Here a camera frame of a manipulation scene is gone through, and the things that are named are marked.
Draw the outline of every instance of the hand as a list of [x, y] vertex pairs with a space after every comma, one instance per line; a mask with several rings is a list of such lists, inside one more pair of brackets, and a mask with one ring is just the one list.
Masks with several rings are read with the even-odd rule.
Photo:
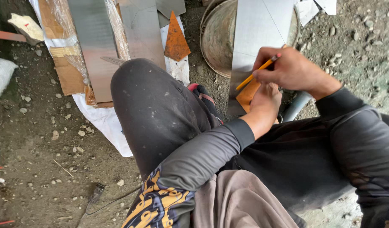
[[250, 112], [240, 117], [251, 128], [255, 140], [272, 127], [281, 102], [282, 94], [278, 91], [278, 85], [262, 82], [251, 101]]
[[[277, 53], [282, 56], [275, 61], [274, 70], [258, 70]], [[326, 74], [294, 48], [263, 47], [254, 63], [253, 75], [258, 81], [273, 82], [288, 90], [307, 91], [316, 100], [329, 96], [341, 88], [341, 83]]]

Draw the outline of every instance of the rusty metal bowl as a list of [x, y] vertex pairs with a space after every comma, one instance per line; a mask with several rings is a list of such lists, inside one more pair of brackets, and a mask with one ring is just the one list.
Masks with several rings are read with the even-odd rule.
[[[214, 0], [200, 23], [200, 49], [207, 64], [219, 75], [231, 78], [235, 19], [238, 0]], [[287, 45], [294, 47], [300, 33], [297, 11], [293, 10]]]

